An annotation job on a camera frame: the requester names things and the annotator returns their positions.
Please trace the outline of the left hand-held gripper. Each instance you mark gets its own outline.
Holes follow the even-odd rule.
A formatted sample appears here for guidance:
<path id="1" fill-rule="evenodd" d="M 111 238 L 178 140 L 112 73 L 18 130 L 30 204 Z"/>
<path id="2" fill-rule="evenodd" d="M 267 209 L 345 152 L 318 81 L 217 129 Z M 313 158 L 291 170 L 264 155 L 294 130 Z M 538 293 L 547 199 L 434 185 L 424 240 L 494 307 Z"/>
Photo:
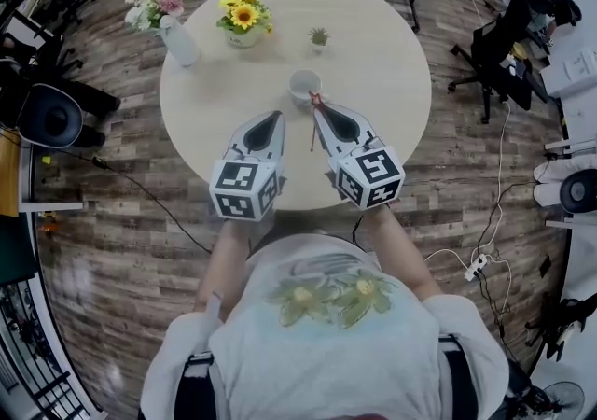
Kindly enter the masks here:
<path id="1" fill-rule="evenodd" d="M 274 110 L 248 120 L 233 133 L 228 149 L 242 158 L 257 159 L 215 163 L 209 192 L 220 217 L 259 222 L 271 210 L 282 190 L 285 127 L 284 114 Z"/>

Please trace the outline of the white power strip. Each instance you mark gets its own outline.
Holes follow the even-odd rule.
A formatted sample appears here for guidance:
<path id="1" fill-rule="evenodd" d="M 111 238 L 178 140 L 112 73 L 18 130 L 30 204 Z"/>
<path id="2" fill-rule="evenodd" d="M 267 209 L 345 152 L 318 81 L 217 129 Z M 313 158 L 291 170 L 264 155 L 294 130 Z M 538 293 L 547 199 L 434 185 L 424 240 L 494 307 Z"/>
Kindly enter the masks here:
<path id="1" fill-rule="evenodd" d="M 488 257 L 485 254 L 480 254 L 465 270 L 465 280 L 468 282 L 472 281 L 473 278 L 486 266 L 487 262 Z"/>

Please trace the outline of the white desk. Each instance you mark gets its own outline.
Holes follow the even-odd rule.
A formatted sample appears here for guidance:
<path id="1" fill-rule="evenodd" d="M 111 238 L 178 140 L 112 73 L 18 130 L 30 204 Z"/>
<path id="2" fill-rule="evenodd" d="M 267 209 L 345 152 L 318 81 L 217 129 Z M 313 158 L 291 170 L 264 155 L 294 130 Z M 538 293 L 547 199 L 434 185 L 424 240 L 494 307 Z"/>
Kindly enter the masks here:
<path id="1" fill-rule="evenodd" d="M 549 147 L 597 151 L 597 49 L 584 47 L 541 70 L 545 89 L 560 103 L 567 139 Z"/>

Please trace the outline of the red star-tipped stick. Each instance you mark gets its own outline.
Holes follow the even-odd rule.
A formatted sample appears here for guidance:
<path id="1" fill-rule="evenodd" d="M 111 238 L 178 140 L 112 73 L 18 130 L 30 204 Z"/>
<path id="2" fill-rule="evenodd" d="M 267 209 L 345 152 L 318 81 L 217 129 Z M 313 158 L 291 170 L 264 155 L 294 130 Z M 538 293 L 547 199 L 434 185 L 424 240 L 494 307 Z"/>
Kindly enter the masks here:
<path id="1" fill-rule="evenodd" d="M 311 108 L 312 108 L 312 138 L 311 138 L 310 151 L 313 152 L 315 136 L 316 136 L 316 131 L 317 131 L 317 122 L 316 122 L 316 118 L 315 118 L 315 113 L 323 104 L 323 100 L 322 100 L 321 94 L 319 92 L 309 91 L 308 94 L 311 99 Z"/>

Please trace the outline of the small green potted plant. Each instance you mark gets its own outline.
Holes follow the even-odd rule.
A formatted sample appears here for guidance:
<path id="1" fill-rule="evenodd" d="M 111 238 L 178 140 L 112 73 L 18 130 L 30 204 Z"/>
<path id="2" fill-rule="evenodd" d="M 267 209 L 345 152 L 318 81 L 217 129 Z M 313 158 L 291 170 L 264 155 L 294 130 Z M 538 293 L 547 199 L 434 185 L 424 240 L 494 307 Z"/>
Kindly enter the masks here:
<path id="1" fill-rule="evenodd" d="M 313 27 L 309 32 L 309 39 L 312 51 L 321 55 L 327 47 L 330 35 L 324 27 Z"/>

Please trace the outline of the round floor fan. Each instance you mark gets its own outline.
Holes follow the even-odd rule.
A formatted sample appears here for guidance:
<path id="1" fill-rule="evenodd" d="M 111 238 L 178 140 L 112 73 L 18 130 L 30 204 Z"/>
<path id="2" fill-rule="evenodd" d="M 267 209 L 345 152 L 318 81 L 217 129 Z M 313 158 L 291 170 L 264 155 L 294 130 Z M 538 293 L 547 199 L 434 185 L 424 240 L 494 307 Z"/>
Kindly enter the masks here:
<path id="1" fill-rule="evenodd" d="M 576 420 L 584 407 L 582 388 L 573 382 L 558 382 L 543 389 L 549 398 L 548 420 Z"/>

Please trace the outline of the dark green board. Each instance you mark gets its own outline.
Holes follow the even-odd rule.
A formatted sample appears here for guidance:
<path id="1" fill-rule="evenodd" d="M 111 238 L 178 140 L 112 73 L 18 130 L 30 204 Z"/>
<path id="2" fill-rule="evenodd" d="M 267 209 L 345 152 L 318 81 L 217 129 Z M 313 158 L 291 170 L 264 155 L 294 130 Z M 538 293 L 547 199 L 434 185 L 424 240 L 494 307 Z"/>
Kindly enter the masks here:
<path id="1" fill-rule="evenodd" d="M 27 216 L 0 215 L 0 287 L 31 279 L 37 271 Z"/>

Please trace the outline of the round black grey seat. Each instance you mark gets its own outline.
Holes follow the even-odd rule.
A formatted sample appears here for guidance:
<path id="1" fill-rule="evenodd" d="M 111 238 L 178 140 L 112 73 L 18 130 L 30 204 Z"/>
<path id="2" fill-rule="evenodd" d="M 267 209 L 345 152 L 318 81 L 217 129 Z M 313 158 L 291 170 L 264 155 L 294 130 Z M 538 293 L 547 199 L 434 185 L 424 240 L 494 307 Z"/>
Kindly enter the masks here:
<path id="1" fill-rule="evenodd" d="M 64 148 L 74 144 L 83 127 L 82 110 L 67 93 L 48 84 L 35 84 L 25 106 L 27 138 L 40 146 Z"/>
<path id="2" fill-rule="evenodd" d="M 567 176 L 559 195 L 561 205 L 568 213 L 597 211 L 597 169 L 586 169 Z"/>

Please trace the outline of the person's white printed shirt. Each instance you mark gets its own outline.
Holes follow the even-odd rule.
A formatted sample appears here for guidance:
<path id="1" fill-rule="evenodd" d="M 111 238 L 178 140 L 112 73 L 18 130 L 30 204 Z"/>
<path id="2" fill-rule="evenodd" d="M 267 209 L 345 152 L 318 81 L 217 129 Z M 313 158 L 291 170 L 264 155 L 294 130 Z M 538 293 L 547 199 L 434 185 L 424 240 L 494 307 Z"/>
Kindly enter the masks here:
<path id="1" fill-rule="evenodd" d="M 507 359 L 475 304 L 439 294 L 419 300 L 347 241 L 297 234 L 260 248 L 226 320 L 213 310 L 177 317 L 144 382 L 146 420 L 174 420 L 179 382 L 192 355 L 216 402 L 189 395 L 193 416 L 228 420 L 458 420 L 459 383 L 448 357 L 461 354 L 478 420 L 507 392 Z"/>

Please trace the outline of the light wooden desk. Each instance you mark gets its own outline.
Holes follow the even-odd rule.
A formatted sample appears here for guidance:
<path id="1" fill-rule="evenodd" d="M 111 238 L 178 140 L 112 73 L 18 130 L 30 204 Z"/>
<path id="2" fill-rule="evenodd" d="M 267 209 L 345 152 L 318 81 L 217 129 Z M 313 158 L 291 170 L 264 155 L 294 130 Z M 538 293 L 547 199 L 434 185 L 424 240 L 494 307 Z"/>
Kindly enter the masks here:
<path id="1" fill-rule="evenodd" d="M 0 216 L 19 215 L 20 157 L 19 136 L 0 128 Z"/>

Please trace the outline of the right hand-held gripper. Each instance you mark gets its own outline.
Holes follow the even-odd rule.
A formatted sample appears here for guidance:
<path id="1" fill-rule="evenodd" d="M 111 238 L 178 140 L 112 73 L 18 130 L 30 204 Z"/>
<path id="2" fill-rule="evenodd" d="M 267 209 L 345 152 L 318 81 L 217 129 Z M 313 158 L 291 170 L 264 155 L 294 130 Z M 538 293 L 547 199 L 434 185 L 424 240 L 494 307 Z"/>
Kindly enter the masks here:
<path id="1" fill-rule="evenodd" d="M 406 174 L 396 151 L 379 137 L 372 138 L 375 134 L 369 121 L 336 104 L 317 105 L 313 114 L 322 148 L 330 156 L 332 184 L 340 197 L 360 211 L 394 201 Z M 366 143 L 353 148 L 354 142 Z"/>

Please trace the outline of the white cup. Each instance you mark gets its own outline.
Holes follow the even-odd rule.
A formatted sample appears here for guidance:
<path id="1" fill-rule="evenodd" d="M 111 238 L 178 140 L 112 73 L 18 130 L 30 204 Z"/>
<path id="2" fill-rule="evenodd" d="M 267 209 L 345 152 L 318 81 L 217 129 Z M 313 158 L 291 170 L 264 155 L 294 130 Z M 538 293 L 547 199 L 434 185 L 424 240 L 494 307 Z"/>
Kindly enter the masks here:
<path id="1" fill-rule="evenodd" d="M 298 107 L 307 107 L 312 103 L 312 96 L 326 103 L 329 96 L 323 92 L 320 76 L 313 70 L 301 69 L 294 72 L 288 82 L 291 101 Z"/>

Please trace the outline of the white ceramic vase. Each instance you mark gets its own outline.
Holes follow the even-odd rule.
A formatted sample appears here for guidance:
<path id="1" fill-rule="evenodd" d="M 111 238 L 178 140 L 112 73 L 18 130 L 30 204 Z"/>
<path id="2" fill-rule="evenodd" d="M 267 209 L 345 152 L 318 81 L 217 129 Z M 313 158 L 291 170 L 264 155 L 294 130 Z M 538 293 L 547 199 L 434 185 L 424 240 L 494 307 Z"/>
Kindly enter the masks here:
<path id="1" fill-rule="evenodd" d="M 200 52 L 188 30 L 171 15 L 160 18 L 160 37 L 174 59 L 183 67 L 189 67 L 200 58 Z"/>

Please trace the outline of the pink white flower bouquet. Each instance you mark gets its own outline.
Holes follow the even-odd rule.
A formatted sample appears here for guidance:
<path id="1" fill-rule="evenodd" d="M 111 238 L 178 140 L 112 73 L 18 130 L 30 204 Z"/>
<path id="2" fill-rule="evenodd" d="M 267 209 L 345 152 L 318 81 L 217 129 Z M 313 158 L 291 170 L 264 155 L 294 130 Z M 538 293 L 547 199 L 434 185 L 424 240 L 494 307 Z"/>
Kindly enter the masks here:
<path id="1" fill-rule="evenodd" d="M 164 16 L 178 19 L 185 8 L 185 0 L 126 0 L 125 3 L 130 6 L 125 22 L 139 32 L 159 30 Z"/>

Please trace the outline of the sunflowers in white pot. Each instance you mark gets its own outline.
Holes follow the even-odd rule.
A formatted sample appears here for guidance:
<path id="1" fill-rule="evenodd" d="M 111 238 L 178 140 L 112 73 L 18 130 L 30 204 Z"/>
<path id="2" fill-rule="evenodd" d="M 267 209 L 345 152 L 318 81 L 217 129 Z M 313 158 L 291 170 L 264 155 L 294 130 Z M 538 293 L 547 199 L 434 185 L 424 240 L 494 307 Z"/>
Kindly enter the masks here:
<path id="1" fill-rule="evenodd" d="M 261 0 L 220 0 L 218 6 L 224 15 L 216 26 L 233 47 L 251 48 L 273 30 L 271 11 Z"/>

